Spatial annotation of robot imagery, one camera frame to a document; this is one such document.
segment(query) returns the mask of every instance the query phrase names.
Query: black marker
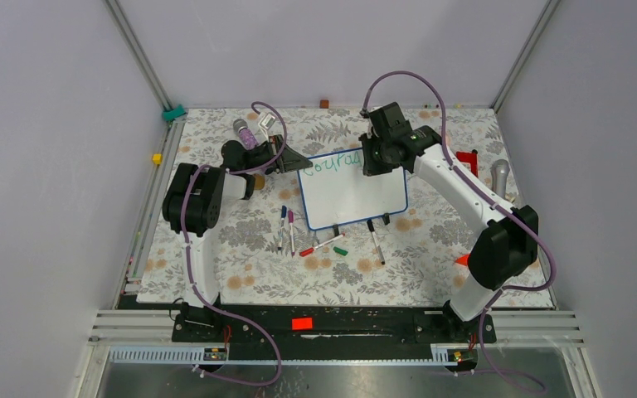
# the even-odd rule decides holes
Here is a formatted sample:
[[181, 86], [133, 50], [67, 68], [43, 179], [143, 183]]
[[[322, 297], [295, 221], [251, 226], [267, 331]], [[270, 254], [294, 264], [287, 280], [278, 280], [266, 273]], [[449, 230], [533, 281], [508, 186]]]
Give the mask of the black marker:
[[385, 264], [384, 255], [382, 254], [382, 248], [380, 248], [379, 242], [377, 242], [377, 234], [375, 233], [375, 226], [372, 224], [372, 220], [367, 220], [367, 228], [370, 229], [370, 233], [372, 233], [372, 240], [375, 242], [375, 247], [377, 248], [377, 254], [380, 255], [380, 261], [382, 264]]

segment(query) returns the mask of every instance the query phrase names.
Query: floral tablecloth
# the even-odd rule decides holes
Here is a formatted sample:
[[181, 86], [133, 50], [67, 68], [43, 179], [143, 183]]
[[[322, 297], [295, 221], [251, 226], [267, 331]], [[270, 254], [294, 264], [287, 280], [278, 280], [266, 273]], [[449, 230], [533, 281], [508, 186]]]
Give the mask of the floral tablecloth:
[[[306, 156], [357, 148], [367, 121], [358, 109], [280, 109], [289, 127], [289, 146]], [[479, 178], [489, 185], [489, 167], [507, 158], [491, 109], [447, 109], [448, 132], [454, 151], [479, 152]], [[428, 124], [439, 131], [438, 109], [404, 109], [416, 128]], [[247, 120], [257, 131], [257, 116], [250, 109], [190, 109], [174, 163], [221, 164], [221, 146], [237, 139], [233, 121]], [[281, 133], [280, 123], [271, 133]], [[215, 272], [224, 303], [437, 306], [463, 285], [468, 270], [454, 262], [469, 253], [474, 237], [455, 209], [434, 188], [407, 173], [409, 208], [375, 228], [387, 263], [377, 258], [365, 223], [341, 227], [347, 237], [341, 256], [323, 248], [305, 258], [289, 252], [288, 231], [284, 251], [277, 251], [280, 209], [294, 211], [297, 251], [316, 239], [333, 236], [323, 230], [314, 236], [304, 217], [297, 174], [267, 176], [265, 187], [249, 201], [221, 209], [216, 225]], [[512, 176], [508, 196], [518, 192]], [[539, 285], [544, 276], [538, 262], [513, 282]], [[182, 247], [160, 216], [147, 261], [138, 301], [169, 303], [182, 295]], [[548, 292], [506, 292], [500, 307], [549, 308]]]

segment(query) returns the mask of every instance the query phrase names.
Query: blue marker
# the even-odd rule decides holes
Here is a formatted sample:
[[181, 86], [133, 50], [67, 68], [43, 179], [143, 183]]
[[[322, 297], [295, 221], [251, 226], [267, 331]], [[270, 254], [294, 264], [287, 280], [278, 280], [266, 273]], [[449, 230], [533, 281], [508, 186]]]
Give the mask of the blue marker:
[[280, 220], [280, 243], [277, 245], [277, 251], [282, 251], [282, 231], [284, 230], [284, 219], [287, 216], [287, 206], [282, 206], [282, 220]]

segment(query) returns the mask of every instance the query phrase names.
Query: blue whiteboard frame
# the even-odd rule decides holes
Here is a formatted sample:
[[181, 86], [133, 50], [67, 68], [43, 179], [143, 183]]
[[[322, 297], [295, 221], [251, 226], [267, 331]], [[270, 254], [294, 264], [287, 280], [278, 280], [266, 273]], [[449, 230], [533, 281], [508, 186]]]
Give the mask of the blue whiteboard frame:
[[[311, 160], [311, 159], [315, 159], [315, 158], [324, 158], [324, 157], [327, 157], [327, 156], [337, 155], [339, 153], [356, 152], [356, 151], [362, 151], [362, 147], [344, 149], [342, 151], [331, 152], [331, 153], [322, 153], [320, 155], [311, 156], [311, 157], [309, 157], [307, 159]], [[393, 212], [389, 213], [390, 216], [395, 215], [395, 214], [399, 214], [399, 213], [403, 213], [404, 211], [406, 211], [406, 209], [409, 208], [409, 192], [406, 190], [406, 170], [404, 170], [402, 168], [402, 172], [404, 173], [404, 196], [406, 197], [406, 206], [403, 209], [401, 209], [401, 210], [393, 211]], [[312, 228], [309, 225], [309, 213], [308, 213], [308, 211], [306, 209], [306, 201], [304, 200], [304, 187], [302, 187], [302, 184], [301, 184], [301, 175], [300, 175], [300, 173], [301, 173], [301, 170], [297, 170], [297, 180], [299, 180], [299, 189], [301, 190], [301, 203], [302, 203], [302, 206], [304, 206], [304, 216], [306, 217], [306, 227], [309, 229], [309, 231], [321, 231], [321, 230], [327, 230], [329, 228], [333, 228], [333, 226], [325, 226], [323, 228], [314, 229], [314, 228]], [[377, 214], [377, 215], [375, 215], [373, 217], [362, 218], [362, 219], [355, 220], [355, 221], [342, 222], [340, 224], [335, 224], [335, 225], [337, 225], [337, 226], [346, 226], [348, 224], [354, 224], [356, 222], [367, 221], [367, 220], [371, 220], [373, 218], [378, 218], [378, 217], [381, 217], [381, 216], [384, 216], [384, 213]]]

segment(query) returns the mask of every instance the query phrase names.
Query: orange triangle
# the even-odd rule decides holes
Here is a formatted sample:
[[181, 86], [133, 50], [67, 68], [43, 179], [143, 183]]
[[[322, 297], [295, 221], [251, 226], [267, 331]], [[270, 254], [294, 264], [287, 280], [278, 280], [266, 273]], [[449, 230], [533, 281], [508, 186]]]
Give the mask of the orange triangle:
[[460, 265], [464, 265], [464, 266], [468, 266], [468, 258], [470, 257], [470, 255], [464, 255], [462, 257], [460, 257], [459, 259], [457, 259], [455, 261], [455, 263], [460, 264]]

